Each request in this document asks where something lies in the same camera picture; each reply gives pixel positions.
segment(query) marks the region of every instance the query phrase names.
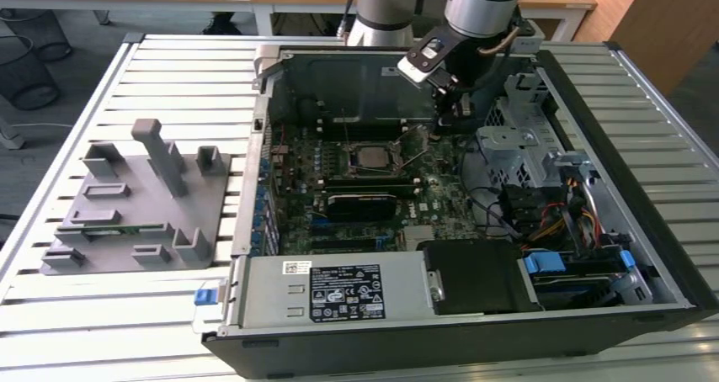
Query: red wire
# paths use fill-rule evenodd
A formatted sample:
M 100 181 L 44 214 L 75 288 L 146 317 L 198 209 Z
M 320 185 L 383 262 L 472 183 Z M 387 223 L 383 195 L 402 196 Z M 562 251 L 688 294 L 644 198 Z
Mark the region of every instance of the red wire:
M 542 223 L 539 224 L 539 227 L 544 226 L 544 223 L 547 222 L 547 213 L 550 212 L 550 208 L 560 207 L 562 205 L 564 205 L 564 203 L 551 203 L 544 207 L 542 211 Z

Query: black plastic cover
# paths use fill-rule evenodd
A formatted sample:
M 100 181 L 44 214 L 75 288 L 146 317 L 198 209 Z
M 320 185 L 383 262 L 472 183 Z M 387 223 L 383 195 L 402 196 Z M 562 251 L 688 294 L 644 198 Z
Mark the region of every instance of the black plastic cover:
M 516 247 L 508 241 L 464 239 L 424 241 L 427 270 L 439 272 L 444 300 L 435 303 L 438 315 L 535 311 L 516 262 Z

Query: white cylinder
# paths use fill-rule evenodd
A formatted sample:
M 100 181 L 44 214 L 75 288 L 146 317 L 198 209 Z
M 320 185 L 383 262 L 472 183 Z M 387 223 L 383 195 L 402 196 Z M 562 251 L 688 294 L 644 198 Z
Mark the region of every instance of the white cylinder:
M 448 0 L 447 22 L 464 35 L 492 37 L 507 29 L 515 6 L 516 0 Z

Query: chip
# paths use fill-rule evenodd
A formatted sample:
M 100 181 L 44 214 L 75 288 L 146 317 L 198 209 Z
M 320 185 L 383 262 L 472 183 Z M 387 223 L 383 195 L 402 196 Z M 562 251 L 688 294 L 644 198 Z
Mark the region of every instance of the chip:
M 390 155 L 380 146 L 368 146 L 358 150 L 358 166 L 384 168 L 390 165 Z

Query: blue latch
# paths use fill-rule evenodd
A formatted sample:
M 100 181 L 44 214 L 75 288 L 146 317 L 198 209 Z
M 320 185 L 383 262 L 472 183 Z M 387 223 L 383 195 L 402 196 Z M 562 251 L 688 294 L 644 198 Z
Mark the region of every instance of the blue latch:
M 218 288 L 199 289 L 195 291 L 195 306 L 216 305 L 218 295 Z
M 524 258 L 527 272 L 535 273 L 560 273 L 566 271 L 564 261 L 556 252 L 534 252 Z
M 627 268 L 632 268 L 638 265 L 638 262 L 635 262 L 634 256 L 631 255 L 631 252 L 628 250 L 622 250 L 619 252 L 619 257 L 622 258 L 622 261 L 624 262 L 624 266 L 627 266 Z

